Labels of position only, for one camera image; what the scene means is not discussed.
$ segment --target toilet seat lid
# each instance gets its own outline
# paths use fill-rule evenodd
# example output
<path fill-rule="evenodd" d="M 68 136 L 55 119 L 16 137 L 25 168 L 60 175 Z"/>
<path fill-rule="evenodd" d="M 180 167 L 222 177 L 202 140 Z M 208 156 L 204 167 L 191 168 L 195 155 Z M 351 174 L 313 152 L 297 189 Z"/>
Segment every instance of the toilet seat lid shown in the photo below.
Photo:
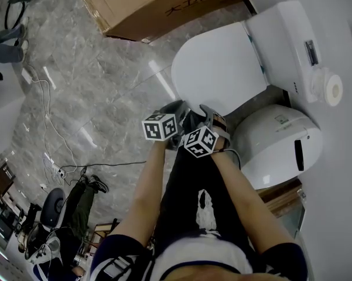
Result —
<path fill-rule="evenodd" d="M 178 51 L 172 81 L 196 113 L 205 104 L 227 115 L 266 89 L 257 55 L 242 23 L 195 36 Z"/>

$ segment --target marble floor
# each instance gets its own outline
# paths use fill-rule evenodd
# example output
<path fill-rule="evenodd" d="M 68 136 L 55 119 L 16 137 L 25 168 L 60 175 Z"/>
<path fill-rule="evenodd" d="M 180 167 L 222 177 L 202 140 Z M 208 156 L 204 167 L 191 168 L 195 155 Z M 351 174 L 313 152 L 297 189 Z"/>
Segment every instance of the marble floor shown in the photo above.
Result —
<path fill-rule="evenodd" d="M 0 0 L 0 30 L 8 0 Z M 9 21 L 18 9 L 13 7 Z M 154 110 L 177 99 L 170 65 L 189 38 L 250 16 L 244 4 L 232 5 L 189 22 L 151 44 L 104 38 L 84 6 L 83 0 L 33 0 L 26 7 L 30 18 L 27 64 L 39 78 L 51 85 L 50 115 L 58 132 L 66 138 L 78 165 L 124 163 L 146 159 L 151 143 L 143 138 L 141 120 Z M 48 99 L 46 84 L 43 84 Z M 57 187 L 50 157 L 59 166 L 72 165 L 71 154 L 46 118 L 42 89 L 33 84 L 25 89 L 10 149 L 0 157 L 17 178 L 15 186 L 28 201 L 43 204 L 46 191 Z M 281 99 L 281 91 L 269 88 L 254 98 L 254 107 L 244 105 L 232 114 L 230 126 L 270 102 Z M 168 152 L 165 182 L 175 152 Z M 143 165 L 95 166 L 87 174 L 97 174 L 110 191 L 99 193 L 90 214 L 90 225 L 122 218 L 128 210 Z M 64 189 L 68 194 L 80 175 L 69 173 Z"/>

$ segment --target jeans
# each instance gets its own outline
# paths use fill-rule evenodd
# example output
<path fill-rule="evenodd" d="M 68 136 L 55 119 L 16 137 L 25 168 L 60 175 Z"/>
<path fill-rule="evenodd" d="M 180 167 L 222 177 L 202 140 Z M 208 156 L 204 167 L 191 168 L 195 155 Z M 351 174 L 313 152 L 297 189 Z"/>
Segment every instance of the jeans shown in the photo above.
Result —
<path fill-rule="evenodd" d="M 25 33 L 23 25 L 11 30 L 0 31 L 0 63 L 19 63 L 23 59 L 23 50 L 19 46 L 9 46 L 3 42 L 22 37 Z"/>

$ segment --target cardboard box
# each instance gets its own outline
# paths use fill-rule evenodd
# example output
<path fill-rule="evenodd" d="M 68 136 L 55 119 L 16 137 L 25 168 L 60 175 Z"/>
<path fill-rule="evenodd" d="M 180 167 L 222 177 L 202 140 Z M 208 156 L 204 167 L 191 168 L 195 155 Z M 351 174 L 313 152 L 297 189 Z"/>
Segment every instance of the cardboard box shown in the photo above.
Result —
<path fill-rule="evenodd" d="M 242 0 L 84 0 L 106 36 L 150 42 L 174 28 Z"/>

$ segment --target shoe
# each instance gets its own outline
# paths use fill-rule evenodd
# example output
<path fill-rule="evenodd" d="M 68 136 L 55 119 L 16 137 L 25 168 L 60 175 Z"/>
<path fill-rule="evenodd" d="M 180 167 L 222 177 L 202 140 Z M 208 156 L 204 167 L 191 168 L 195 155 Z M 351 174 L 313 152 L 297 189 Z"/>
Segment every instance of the shoe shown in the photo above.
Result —
<path fill-rule="evenodd" d="M 28 40 L 24 40 L 22 45 L 21 45 L 22 51 L 23 51 L 23 57 L 22 57 L 22 61 L 25 60 L 26 58 L 26 54 L 29 50 L 29 41 Z"/>
<path fill-rule="evenodd" d="M 82 182 L 82 183 L 84 183 L 84 184 L 88 184 L 88 178 L 87 178 L 87 176 L 86 176 L 86 175 L 82 175 L 79 182 Z"/>
<path fill-rule="evenodd" d="M 101 191 L 102 193 L 107 193 L 109 191 L 108 186 L 96 175 L 91 175 L 90 183 L 88 185 L 97 191 Z"/>
<path fill-rule="evenodd" d="M 21 21 L 21 25 L 23 26 L 23 35 L 22 38 L 24 38 L 27 34 L 28 31 L 28 25 L 29 25 L 29 17 L 25 16 L 22 21 Z"/>

